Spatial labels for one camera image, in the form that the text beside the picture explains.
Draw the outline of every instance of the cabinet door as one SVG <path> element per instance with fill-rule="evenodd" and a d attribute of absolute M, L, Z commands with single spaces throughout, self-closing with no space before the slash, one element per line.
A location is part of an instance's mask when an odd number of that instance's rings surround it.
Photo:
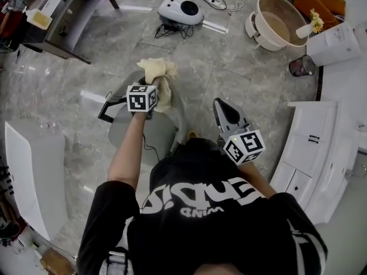
<path fill-rule="evenodd" d="M 332 137 L 336 109 L 332 107 L 297 107 L 293 118 L 293 133 L 325 142 Z"/>
<path fill-rule="evenodd" d="M 310 195 L 306 194 L 310 183 L 311 178 L 309 176 L 296 170 L 286 191 L 294 196 L 302 209 L 306 208 L 310 200 Z"/>
<path fill-rule="evenodd" d="M 270 185 L 277 193 L 284 193 L 292 180 L 296 169 L 289 166 L 287 163 L 280 161 L 273 178 L 270 181 Z"/>
<path fill-rule="evenodd" d="M 290 134 L 283 152 L 283 161 L 312 176 L 318 162 L 325 162 L 330 144 L 317 142 L 304 136 Z"/>

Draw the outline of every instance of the person's right arm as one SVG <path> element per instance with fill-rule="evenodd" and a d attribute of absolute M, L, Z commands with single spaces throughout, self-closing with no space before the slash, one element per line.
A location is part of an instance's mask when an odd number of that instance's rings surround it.
<path fill-rule="evenodd" d="M 270 186 L 270 184 L 261 176 L 259 170 L 257 170 L 253 162 L 242 164 L 238 166 L 241 177 L 257 189 L 267 199 L 270 199 L 276 194 L 276 191 Z"/>

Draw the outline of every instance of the black sleeve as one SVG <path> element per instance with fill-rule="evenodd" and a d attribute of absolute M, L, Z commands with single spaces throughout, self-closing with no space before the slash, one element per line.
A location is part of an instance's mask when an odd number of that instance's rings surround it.
<path fill-rule="evenodd" d="M 297 259 L 298 272 L 295 274 L 322 274 L 327 259 L 327 247 L 296 199 L 283 192 L 272 196 L 269 203 L 273 211 L 289 225 Z"/>
<path fill-rule="evenodd" d="M 120 181 L 101 184 L 93 199 L 77 258 L 79 275 L 99 273 L 122 237 L 125 220 L 139 215 L 134 189 Z"/>

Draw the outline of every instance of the towel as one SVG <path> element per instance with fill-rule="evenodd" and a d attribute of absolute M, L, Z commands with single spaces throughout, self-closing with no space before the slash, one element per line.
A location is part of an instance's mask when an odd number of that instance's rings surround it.
<path fill-rule="evenodd" d="M 176 80 L 176 65 L 164 58 L 141 59 L 137 65 L 145 70 L 145 82 L 148 85 L 151 85 L 155 78 L 159 81 L 159 101 L 157 106 L 154 107 L 154 111 L 164 113 L 164 111 L 171 107 L 172 92 L 168 85 L 168 81 Z"/>

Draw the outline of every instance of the gray stool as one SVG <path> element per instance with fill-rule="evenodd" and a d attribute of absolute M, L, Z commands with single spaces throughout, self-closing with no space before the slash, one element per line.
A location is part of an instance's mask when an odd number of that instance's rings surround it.
<path fill-rule="evenodd" d="M 132 118 L 131 112 L 127 110 L 126 90 L 129 85 L 136 82 L 145 84 L 144 71 L 131 73 L 115 92 L 110 93 L 98 116 L 99 119 L 112 123 L 108 132 L 108 140 L 116 148 L 121 145 Z M 154 112 L 153 118 L 145 122 L 144 136 L 146 146 L 144 146 L 144 143 L 142 144 L 142 163 L 149 166 L 154 166 L 159 160 L 173 154 L 180 144 L 184 144 L 186 139 L 188 122 L 185 116 L 184 105 L 172 82 L 169 82 L 169 87 L 172 91 L 170 110 L 174 112 L 173 118 L 177 121 L 178 127 L 165 113 Z M 108 107 L 119 104 L 122 107 L 115 118 L 106 115 Z"/>

